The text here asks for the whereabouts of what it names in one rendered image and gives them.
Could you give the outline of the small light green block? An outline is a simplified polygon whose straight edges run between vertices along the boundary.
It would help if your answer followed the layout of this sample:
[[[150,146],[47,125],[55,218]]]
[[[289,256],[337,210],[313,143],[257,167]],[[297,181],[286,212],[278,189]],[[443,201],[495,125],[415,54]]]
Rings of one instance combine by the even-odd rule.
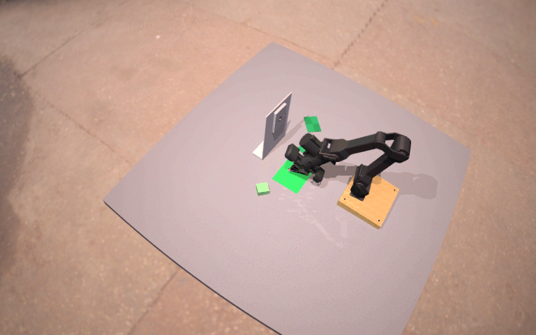
[[[256,184],[256,191],[258,196],[260,195],[268,195],[269,194],[269,187],[266,183]]]

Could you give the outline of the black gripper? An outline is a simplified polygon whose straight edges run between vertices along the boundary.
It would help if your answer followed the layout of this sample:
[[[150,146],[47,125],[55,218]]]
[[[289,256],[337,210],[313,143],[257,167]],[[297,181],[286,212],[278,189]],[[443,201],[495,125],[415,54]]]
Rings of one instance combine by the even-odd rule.
[[[312,180],[316,183],[321,182],[323,180],[325,171],[318,164],[315,163],[312,155],[305,154],[304,156],[302,156],[299,151],[300,149],[293,143],[288,145],[285,157],[289,161],[294,161],[290,170],[293,170],[293,172],[304,174],[306,176],[309,176],[309,173],[311,172],[312,174],[315,174]]]

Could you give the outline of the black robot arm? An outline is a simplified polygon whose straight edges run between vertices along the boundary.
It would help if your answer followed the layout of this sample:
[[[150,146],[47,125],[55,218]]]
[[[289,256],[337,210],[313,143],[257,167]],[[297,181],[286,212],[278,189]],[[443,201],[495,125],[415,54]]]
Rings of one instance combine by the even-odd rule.
[[[391,147],[385,141],[394,140]],[[327,148],[330,144],[329,149]],[[352,140],[345,139],[330,139],[325,138],[323,142],[319,141],[316,136],[307,133],[301,138],[299,145],[306,151],[304,154],[313,156],[313,160],[318,165],[331,162],[334,165],[336,162],[345,160],[353,154],[361,153],[372,149],[383,150],[376,161],[370,165],[356,167],[353,185],[351,187],[350,196],[364,201],[366,195],[369,194],[372,184],[372,178],[382,171],[387,169],[393,163],[402,163],[409,159],[410,156],[410,138],[399,133],[385,133],[378,131],[376,134],[367,135]]]

